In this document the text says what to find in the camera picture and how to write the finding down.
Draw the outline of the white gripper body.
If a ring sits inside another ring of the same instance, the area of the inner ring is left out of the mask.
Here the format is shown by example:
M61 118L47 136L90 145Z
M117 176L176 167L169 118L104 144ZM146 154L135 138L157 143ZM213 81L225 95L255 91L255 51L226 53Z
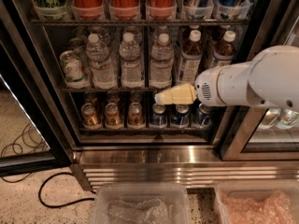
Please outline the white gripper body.
M208 106L224 106L218 92L218 78L220 67L203 71L195 80L195 90L201 103Z

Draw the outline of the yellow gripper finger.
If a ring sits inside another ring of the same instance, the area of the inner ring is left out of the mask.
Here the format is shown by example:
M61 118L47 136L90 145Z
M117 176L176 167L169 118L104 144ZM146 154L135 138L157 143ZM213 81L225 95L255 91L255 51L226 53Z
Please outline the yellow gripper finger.
M191 105L197 98L194 86L179 84L154 95L158 105Z

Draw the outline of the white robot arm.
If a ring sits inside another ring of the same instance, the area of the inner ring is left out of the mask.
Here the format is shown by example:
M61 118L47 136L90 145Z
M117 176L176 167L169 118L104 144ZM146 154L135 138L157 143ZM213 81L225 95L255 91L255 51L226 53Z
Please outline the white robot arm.
M243 105L299 111L299 48L274 46L250 62L216 66L154 96L159 105Z

